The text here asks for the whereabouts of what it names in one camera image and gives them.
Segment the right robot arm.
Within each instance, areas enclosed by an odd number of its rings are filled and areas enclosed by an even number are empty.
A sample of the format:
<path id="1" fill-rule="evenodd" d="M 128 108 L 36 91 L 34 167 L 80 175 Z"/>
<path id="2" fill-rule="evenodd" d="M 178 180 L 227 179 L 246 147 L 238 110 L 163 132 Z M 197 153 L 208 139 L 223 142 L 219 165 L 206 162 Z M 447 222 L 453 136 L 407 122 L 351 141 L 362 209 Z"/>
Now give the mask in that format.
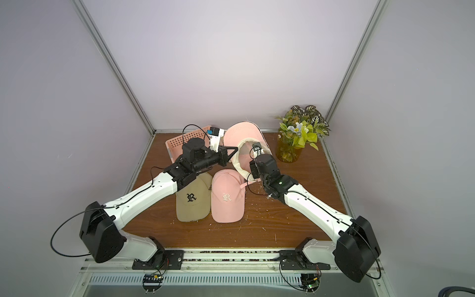
<path id="1" fill-rule="evenodd" d="M 357 283 L 367 276 L 381 255 L 376 235 L 367 219 L 362 216 L 352 218 L 313 196 L 296 179 L 282 174 L 270 154 L 257 156 L 249 165 L 252 177 L 261 180 L 268 196 L 303 214 L 336 244 L 332 254 L 343 274 Z"/>

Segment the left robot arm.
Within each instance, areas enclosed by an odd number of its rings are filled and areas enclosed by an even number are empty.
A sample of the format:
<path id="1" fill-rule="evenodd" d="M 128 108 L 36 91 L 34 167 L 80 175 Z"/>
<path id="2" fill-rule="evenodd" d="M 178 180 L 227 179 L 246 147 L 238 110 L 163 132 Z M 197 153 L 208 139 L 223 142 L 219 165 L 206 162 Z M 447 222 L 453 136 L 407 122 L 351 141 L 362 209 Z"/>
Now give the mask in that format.
<path id="1" fill-rule="evenodd" d="M 123 228 L 138 214 L 158 201 L 185 188 L 205 170 L 225 167 L 238 152 L 237 147 L 218 146 L 213 150 L 203 139 L 183 144 L 183 153 L 150 182 L 104 205 L 91 203 L 84 212 L 80 238 L 94 261 L 114 258 L 134 259 L 141 267 L 159 268 L 165 258 L 163 246 L 152 237 L 132 235 Z"/>

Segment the beige baseball cap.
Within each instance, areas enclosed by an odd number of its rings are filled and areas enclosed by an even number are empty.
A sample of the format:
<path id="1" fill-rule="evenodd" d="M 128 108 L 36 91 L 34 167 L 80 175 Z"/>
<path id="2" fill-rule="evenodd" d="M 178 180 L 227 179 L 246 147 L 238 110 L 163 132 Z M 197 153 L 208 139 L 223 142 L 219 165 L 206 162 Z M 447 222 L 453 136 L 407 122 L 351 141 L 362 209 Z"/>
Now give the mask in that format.
<path id="1" fill-rule="evenodd" d="M 203 173 L 176 193 L 176 216 L 179 221 L 202 220 L 210 213 L 211 186 L 211 174 Z"/>

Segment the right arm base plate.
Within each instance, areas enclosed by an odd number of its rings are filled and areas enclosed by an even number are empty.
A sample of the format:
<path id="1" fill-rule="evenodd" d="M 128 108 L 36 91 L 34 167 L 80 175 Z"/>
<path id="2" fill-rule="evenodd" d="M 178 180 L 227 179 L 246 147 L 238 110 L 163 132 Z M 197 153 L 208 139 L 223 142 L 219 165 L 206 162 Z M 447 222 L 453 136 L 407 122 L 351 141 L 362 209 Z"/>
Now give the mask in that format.
<path id="1" fill-rule="evenodd" d="M 319 268 L 322 271 L 330 271 L 331 266 L 325 263 L 311 263 L 302 252 L 295 250 L 280 250 L 278 260 L 281 262 L 282 270 L 304 270 L 316 271 Z"/>

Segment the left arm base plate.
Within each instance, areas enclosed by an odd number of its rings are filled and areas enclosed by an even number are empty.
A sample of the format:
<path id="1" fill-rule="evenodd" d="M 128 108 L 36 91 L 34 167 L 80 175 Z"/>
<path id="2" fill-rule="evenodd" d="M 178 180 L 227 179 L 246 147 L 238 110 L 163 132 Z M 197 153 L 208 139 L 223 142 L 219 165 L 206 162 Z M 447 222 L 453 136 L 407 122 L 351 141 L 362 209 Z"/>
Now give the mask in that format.
<path id="1" fill-rule="evenodd" d="M 184 259 L 183 250 L 158 250 L 148 261 L 136 259 L 132 270 L 180 270 Z"/>

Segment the pink baseball cap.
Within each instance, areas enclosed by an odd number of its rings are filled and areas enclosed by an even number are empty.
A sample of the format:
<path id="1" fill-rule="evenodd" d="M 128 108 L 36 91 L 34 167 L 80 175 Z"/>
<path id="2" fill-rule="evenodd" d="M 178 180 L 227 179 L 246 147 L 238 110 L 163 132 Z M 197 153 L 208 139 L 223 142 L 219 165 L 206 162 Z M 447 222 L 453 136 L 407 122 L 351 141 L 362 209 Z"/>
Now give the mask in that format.
<path id="1" fill-rule="evenodd" d="M 220 170 L 212 179 L 211 213 L 217 223 L 235 223 L 244 216 L 245 179 L 231 169 Z"/>
<path id="2" fill-rule="evenodd" d="M 272 154 L 270 147 L 262 134 L 259 127 L 250 121 L 243 121 L 231 126 L 224 135 L 223 143 L 228 147 L 237 147 L 238 151 L 231 158 L 231 163 L 235 170 L 245 179 L 249 184 L 260 181 L 254 178 L 251 173 L 250 162 L 255 157 L 251 153 L 252 146 L 256 143 L 261 145 L 261 153 Z"/>

